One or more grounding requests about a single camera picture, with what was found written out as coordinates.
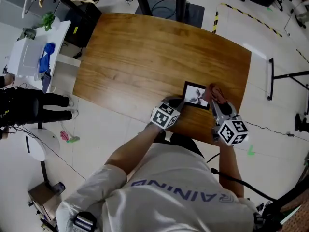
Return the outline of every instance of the hazard stripe tape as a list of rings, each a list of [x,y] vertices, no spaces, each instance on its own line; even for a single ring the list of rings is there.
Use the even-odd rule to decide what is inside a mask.
[[[296,49],[296,51],[297,51],[297,52],[304,58],[304,60],[307,61],[307,63],[309,64],[309,61],[304,57],[304,55],[302,55],[301,52],[300,52],[298,49]]]
[[[243,11],[237,9],[237,8],[234,8],[234,7],[232,7],[232,6],[230,6],[230,5],[226,4],[226,3],[221,3],[221,5],[224,5],[224,6],[228,7],[228,8],[230,8],[230,9],[236,10],[236,11],[238,11],[238,12],[244,14],[244,15],[247,15],[247,16],[250,17],[251,19],[256,20],[256,21],[258,21],[259,23],[265,25],[268,29],[272,30],[272,31],[273,31],[275,34],[277,34],[278,36],[282,37],[282,35],[279,34],[278,31],[276,31],[275,29],[273,29],[273,28],[270,27],[269,25],[265,24],[264,22],[260,21],[259,19],[253,17],[252,15],[249,15],[249,14],[247,14],[247,13],[245,13],[245,12],[243,12]],[[217,24],[218,24],[218,19],[219,19],[219,16],[218,16],[218,15],[219,15],[219,14],[218,14],[218,11],[217,11],[217,12],[216,12],[216,18],[215,18],[215,21],[214,21],[214,24],[213,24],[213,31],[212,31],[213,33],[216,33],[216,30],[217,30]]]

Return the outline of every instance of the black trousers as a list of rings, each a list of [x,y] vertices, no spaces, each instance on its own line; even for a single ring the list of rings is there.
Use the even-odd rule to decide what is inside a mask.
[[[170,137],[169,142],[165,140],[165,136],[166,136],[165,131],[162,131],[162,133],[157,135],[157,137],[154,140],[154,143],[181,146],[204,158],[203,154],[199,151],[196,143],[193,141],[192,138],[173,133],[173,135]]]
[[[44,94],[40,90],[23,89],[17,90],[17,98],[24,104],[28,111],[22,117],[17,118],[16,124],[33,124],[33,123],[48,123],[55,121],[63,121],[72,119],[71,111],[51,111],[44,109],[46,105],[56,105],[67,107],[69,105],[69,98],[57,94]]]

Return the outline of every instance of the white table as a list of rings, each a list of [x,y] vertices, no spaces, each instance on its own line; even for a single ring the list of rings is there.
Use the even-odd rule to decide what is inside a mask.
[[[80,60],[70,58],[66,55],[62,55],[59,53],[62,47],[64,38],[68,32],[70,24],[71,24],[70,21],[61,22],[57,30],[51,29],[47,32],[45,31],[44,28],[36,29],[37,34],[34,40],[41,41],[45,44],[54,43],[56,45],[54,53],[50,56],[50,61],[49,61],[50,67],[49,68],[50,68],[51,81],[50,81],[50,84],[49,84],[49,87],[46,93],[50,92],[57,61],[70,64],[70,65],[74,65],[76,67],[79,67],[81,64]],[[36,87],[37,89],[39,90],[43,89],[41,80],[35,81],[33,76],[27,76],[25,77],[25,79],[29,84]]]

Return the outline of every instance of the white shirt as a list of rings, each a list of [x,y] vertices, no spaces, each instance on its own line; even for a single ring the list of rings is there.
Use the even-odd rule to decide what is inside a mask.
[[[123,170],[105,165],[63,201],[59,231],[71,231],[80,211],[91,212],[104,232],[251,232],[256,209],[222,188],[198,154],[152,144],[128,182]]]

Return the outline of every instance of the wooden tabletop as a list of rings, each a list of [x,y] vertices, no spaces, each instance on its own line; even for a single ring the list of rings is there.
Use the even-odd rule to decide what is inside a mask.
[[[239,111],[250,60],[247,49],[203,29],[152,16],[104,14],[73,93],[148,123],[163,98],[182,95],[185,81],[217,83]],[[212,143],[213,125],[211,110],[185,106],[169,130]]]

